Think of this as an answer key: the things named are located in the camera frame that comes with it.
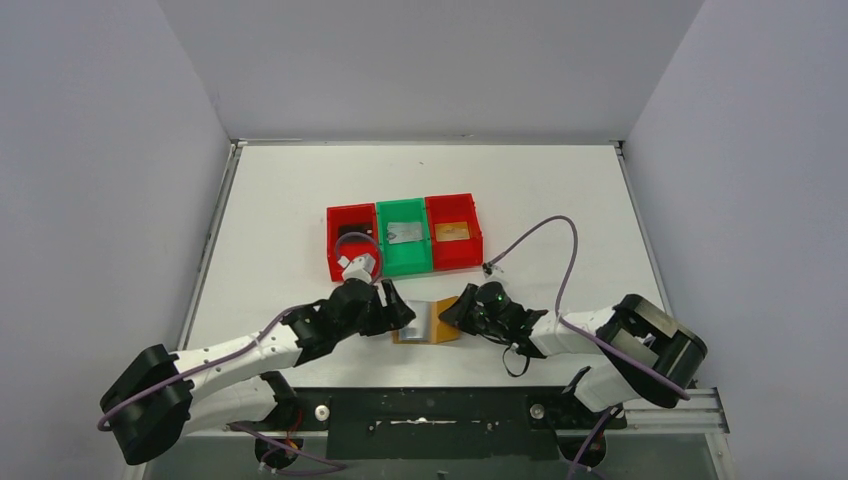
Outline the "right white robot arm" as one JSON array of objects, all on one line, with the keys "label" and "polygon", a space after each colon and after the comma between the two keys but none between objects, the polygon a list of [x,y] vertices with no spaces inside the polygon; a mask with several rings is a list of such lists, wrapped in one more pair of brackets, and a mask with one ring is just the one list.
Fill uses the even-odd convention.
[{"label": "right white robot arm", "polygon": [[560,315],[526,308],[491,281],[468,285],[438,318],[530,359],[597,357],[562,400],[564,417],[578,427],[634,399],[676,407],[688,399],[686,388],[708,355],[699,336],[638,294],[599,310]]}]

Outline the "red bin with gold card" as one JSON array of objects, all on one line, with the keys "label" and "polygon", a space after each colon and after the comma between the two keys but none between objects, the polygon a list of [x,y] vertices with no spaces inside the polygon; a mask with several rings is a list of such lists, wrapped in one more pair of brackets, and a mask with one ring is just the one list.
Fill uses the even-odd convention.
[{"label": "red bin with gold card", "polygon": [[433,269],[447,271],[483,263],[483,234],[471,193],[424,198],[431,234]]}]

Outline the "green plastic bin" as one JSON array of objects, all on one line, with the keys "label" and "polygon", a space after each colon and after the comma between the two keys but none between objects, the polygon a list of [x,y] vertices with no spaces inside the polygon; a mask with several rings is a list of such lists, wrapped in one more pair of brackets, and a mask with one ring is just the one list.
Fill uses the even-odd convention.
[{"label": "green plastic bin", "polygon": [[418,275],[433,270],[432,242],[423,197],[376,203],[383,275]]}]

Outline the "yellow leather card holder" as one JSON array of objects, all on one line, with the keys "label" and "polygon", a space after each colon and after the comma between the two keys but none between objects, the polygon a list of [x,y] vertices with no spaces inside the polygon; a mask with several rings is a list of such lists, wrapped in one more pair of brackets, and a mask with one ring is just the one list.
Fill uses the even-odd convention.
[{"label": "yellow leather card holder", "polygon": [[397,331],[392,333],[392,341],[394,344],[441,344],[458,340],[461,336],[461,331],[443,323],[439,320],[438,314],[453,305],[458,300],[457,296],[448,297],[438,301],[426,301],[433,303],[431,316],[431,339],[429,343],[400,343],[397,337]]}]

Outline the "grey VIP credit card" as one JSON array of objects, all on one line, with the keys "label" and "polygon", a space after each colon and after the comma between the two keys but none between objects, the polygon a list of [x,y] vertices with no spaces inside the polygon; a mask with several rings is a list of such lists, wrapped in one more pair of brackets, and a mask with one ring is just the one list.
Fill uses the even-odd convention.
[{"label": "grey VIP credit card", "polygon": [[400,343],[429,343],[431,339],[431,316],[433,303],[411,300],[407,306],[413,311],[414,318],[397,331]]}]

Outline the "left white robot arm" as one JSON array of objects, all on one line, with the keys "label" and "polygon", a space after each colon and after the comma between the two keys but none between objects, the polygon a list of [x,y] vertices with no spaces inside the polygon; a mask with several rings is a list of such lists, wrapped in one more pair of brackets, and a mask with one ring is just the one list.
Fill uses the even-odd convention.
[{"label": "left white robot arm", "polygon": [[327,356],[351,336],[400,330],[415,317],[392,281],[350,279],[326,299],[283,310],[257,332],[195,350],[147,347],[101,397],[96,427],[114,435],[127,464],[146,463],[196,426],[204,400],[229,396],[242,420],[248,401],[234,386]]}]

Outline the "red bin with black card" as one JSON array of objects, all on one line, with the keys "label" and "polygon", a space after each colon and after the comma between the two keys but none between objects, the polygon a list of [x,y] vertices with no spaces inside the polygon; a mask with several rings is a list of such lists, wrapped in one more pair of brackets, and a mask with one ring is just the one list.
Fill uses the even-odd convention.
[{"label": "red bin with black card", "polygon": [[[370,223],[373,225],[374,238],[365,237],[364,241],[355,241],[353,238],[338,238],[339,226],[351,223]],[[382,273],[382,251],[378,242],[377,212],[375,203],[361,203],[342,206],[330,206],[326,209],[326,247],[327,264],[330,279],[340,282],[341,267],[337,260],[341,256],[353,259],[359,255],[369,253],[377,261],[377,274]]]}]

